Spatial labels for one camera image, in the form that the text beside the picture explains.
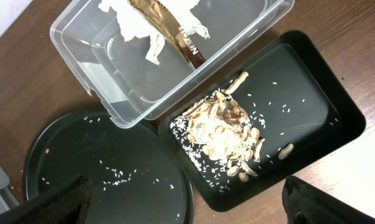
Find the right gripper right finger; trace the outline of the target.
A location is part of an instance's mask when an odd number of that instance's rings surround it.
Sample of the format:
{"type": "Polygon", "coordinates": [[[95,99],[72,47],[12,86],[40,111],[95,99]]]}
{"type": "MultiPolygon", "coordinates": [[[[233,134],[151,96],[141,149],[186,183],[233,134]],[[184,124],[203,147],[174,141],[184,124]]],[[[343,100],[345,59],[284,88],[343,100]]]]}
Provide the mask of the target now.
{"type": "Polygon", "coordinates": [[[282,204],[288,224],[375,224],[375,218],[292,175],[285,180],[282,204]]]}

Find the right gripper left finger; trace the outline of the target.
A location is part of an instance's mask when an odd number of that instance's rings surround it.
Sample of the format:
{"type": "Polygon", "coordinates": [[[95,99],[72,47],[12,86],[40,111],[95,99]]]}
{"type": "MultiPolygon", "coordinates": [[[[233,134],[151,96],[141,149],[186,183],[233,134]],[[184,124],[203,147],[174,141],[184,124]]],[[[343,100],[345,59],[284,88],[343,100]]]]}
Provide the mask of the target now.
{"type": "Polygon", "coordinates": [[[0,214],[0,224],[85,223],[92,181],[81,175],[0,214]]]}

